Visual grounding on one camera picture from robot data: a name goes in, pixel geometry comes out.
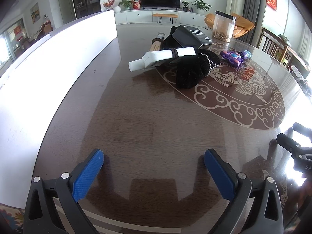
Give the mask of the potted green plant right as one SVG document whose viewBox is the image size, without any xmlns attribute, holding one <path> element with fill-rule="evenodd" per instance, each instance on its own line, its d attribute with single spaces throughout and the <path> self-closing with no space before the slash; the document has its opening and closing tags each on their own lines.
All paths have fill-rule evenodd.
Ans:
<svg viewBox="0 0 312 234">
<path fill-rule="evenodd" d="M 206 15 L 212 6 L 203 0 L 193 0 L 192 5 L 196 7 L 197 13 L 201 15 Z"/>
</svg>

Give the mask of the white storage box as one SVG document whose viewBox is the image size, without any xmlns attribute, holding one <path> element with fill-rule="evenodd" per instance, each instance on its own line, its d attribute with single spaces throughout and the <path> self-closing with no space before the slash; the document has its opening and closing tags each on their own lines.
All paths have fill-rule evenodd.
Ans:
<svg viewBox="0 0 312 234">
<path fill-rule="evenodd" d="M 38 152 L 64 97 L 117 37 L 113 11 L 44 37 L 1 77 L 1 203 L 24 208 Z"/>
</svg>

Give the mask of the gold tube with hair tie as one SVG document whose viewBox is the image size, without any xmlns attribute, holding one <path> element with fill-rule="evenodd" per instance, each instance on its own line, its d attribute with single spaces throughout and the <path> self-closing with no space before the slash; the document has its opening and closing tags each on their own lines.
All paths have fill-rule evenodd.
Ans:
<svg viewBox="0 0 312 234">
<path fill-rule="evenodd" d="M 164 33 L 158 33 L 157 37 L 152 40 L 152 45 L 149 51 L 160 51 L 162 50 L 163 41 L 166 38 Z"/>
</svg>

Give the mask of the black odor removing bar box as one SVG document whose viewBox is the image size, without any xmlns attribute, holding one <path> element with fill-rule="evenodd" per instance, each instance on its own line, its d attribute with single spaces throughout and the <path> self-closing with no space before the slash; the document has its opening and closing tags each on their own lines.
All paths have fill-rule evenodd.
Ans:
<svg viewBox="0 0 312 234">
<path fill-rule="evenodd" d="M 173 39 L 183 48 L 194 47 L 200 49 L 212 45 L 214 42 L 201 30 L 196 27 L 179 25 L 171 34 Z"/>
</svg>

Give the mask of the wooden dining chair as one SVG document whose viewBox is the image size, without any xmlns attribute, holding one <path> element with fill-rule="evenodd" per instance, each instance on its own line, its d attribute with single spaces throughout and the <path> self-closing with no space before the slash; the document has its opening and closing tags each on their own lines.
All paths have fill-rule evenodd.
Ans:
<svg viewBox="0 0 312 234">
<path fill-rule="evenodd" d="M 310 73 L 308 63 L 281 37 L 275 35 L 266 28 L 262 28 L 258 44 L 261 51 L 279 61 L 286 68 L 294 66 L 303 78 Z"/>
</svg>

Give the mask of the purple toy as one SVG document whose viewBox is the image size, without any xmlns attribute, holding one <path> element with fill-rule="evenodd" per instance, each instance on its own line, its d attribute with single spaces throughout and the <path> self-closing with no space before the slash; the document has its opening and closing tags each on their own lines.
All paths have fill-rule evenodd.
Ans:
<svg viewBox="0 0 312 234">
<path fill-rule="evenodd" d="M 249 50 L 240 51 L 221 51 L 221 57 L 229 62 L 233 68 L 238 68 L 246 59 L 251 57 Z"/>
</svg>

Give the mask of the red wall hanging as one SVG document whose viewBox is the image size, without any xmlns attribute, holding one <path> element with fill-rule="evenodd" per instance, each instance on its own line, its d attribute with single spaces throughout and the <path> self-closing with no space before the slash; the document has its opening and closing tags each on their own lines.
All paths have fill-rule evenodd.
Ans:
<svg viewBox="0 0 312 234">
<path fill-rule="evenodd" d="M 277 0 L 266 0 L 266 3 L 274 11 L 277 10 Z"/>
</svg>

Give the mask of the wooden bench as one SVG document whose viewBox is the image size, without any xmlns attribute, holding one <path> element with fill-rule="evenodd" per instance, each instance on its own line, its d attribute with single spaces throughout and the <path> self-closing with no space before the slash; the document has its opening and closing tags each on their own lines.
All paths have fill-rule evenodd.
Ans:
<svg viewBox="0 0 312 234">
<path fill-rule="evenodd" d="M 178 14 L 163 14 L 155 13 L 152 15 L 154 18 L 157 18 L 157 23 L 162 23 L 162 19 L 169 19 L 170 24 L 174 24 L 178 19 Z"/>
</svg>

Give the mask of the clear plastic jar with snacks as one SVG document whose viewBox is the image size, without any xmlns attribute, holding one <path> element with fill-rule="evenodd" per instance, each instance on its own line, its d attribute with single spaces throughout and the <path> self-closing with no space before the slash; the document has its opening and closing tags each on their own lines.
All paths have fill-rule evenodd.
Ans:
<svg viewBox="0 0 312 234">
<path fill-rule="evenodd" d="M 212 37 L 230 43 L 234 28 L 234 26 L 230 26 L 230 24 L 235 25 L 235 20 L 236 18 L 234 16 L 216 11 Z"/>
</svg>

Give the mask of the potted green plant left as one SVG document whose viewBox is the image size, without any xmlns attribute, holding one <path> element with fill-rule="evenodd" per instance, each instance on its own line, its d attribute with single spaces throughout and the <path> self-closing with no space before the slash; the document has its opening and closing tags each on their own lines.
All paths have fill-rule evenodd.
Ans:
<svg viewBox="0 0 312 234">
<path fill-rule="evenodd" d="M 133 0 L 121 0 L 118 6 L 122 7 L 125 11 L 131 10 L 133 7 Z"/>
</svg>

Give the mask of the potted green plant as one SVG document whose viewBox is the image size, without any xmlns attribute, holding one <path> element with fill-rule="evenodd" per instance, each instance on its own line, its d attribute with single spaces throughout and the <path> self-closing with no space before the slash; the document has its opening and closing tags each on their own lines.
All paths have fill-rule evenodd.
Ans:
<svg viewBox="0 0 312 234">
<path fill-rule="evenodd" d="M 203 0 L 193 0 L 192 5 L 196 7 L 197 13 L 201 15 L 206 15 L 212 6 Z"/>
<path fill-rule="evenodd" d="M 125 11 L 131 10 L 133 7 L 133 0 L 121 0 L 118 6 L 122 7 Z"/>
</svg>

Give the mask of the black fuzzy fabric item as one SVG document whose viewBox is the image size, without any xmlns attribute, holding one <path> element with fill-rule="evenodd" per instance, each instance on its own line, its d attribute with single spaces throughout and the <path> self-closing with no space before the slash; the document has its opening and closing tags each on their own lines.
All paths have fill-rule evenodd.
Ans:
<svg viewBox="0 0 312 234">
<path fill-rule="evenodd" d="M 170 34 L 163 41 L 163 49 L 183 48 L 171 34 L 177 29 L 173 26 Z M 190 89 L 196 86 L 202 79 L 208 76 L 210 71 L 221 64 L 217 54 L 207 50 L 206 46 L 195 49 L 194 56 L 183 56 L 164 63 L 163 67 L 170 68 L 176 74 L 175 85 L 180 89 Z"/>
</svg>

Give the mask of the framed wall painting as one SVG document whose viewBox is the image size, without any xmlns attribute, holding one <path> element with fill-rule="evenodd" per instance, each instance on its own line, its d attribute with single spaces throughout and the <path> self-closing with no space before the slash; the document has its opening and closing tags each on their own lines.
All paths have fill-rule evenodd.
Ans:
<svg viewBox="0 0 312 234">
<path fill-rule="evenodd" d="M 36 3 L 33 7 L 31 7 L 30 14 L 33 24 L 36 23 L 41 18 L 38 3 Z"/>
</svg>

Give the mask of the white tv cabinet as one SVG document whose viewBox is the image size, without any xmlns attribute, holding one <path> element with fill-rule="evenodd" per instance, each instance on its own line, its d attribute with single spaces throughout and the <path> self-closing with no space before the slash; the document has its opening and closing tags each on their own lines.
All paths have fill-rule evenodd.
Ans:
<svg viewBox="0 0 312 234">
<path fill-rule="evenodd" d="M 205 15 L 174 10 L 127 10 L 115 13 L 116 24 L 158 23 L 206 28 Z"/>
</svg>

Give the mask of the white tube with hair tie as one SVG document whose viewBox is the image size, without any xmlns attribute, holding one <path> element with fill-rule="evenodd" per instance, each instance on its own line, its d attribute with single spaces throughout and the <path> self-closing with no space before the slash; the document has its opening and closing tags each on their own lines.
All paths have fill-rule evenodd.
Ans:
<svg viewBox="0 0 312 234">
<path fill-rule="evenodd" d="M 131 72 L 154 68 L 166 62 L 170 62 L 176 58 L 183 56 L 194 56 L 196 54 L 193 47 L 173 48 L 161 51 L 149 51 L 142 58 L 129 62 L 129 70 Z"/>
</svg>

